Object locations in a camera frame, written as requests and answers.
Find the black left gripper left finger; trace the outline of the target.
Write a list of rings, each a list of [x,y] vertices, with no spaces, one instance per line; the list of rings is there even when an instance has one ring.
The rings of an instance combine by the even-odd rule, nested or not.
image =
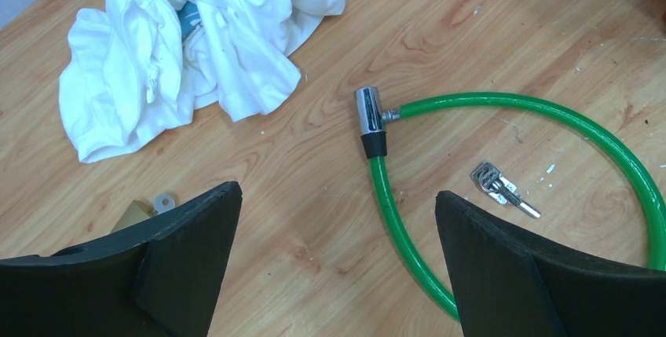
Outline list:
[[[2,335],[207,335],[242,200],[227,181],[53,255],[3,259]]]

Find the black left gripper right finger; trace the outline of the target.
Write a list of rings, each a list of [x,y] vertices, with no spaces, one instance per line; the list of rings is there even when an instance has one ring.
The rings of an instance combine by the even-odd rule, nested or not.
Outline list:
[[[663,271],[574,250],[450,191],[435,217],[464,335],[664,335]]]

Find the silver key bunch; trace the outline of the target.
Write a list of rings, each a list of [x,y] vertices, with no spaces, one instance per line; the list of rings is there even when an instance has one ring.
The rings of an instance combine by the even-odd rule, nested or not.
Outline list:
[[[479,164],[470,174],[471,179],[488,196],[501,205],[511,204],[531,218],[541,213],[518,193],[517,186],[505,178],[502,172],[488,161]]]

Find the green cable lock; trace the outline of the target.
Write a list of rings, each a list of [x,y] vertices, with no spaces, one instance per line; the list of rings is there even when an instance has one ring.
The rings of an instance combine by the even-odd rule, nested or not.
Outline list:
[[[360,120],[360,139],[368,159],[379,209],[390,239],[406,268],[430,298],[453,320],[459,312],[453,294],[430,270],[408,235],[393,197],[385,164],[385,124],[447,108],[494,107],[535,112],[562,123],[592,140],[625,174],[633,186],[646,216],[651,269],[665,269],[665,202],[656,182],[635,154],[606,128],[560,104],[516,93],[468,92],[431,97],[383,111],[379,92],[373,86],[354,93]]]

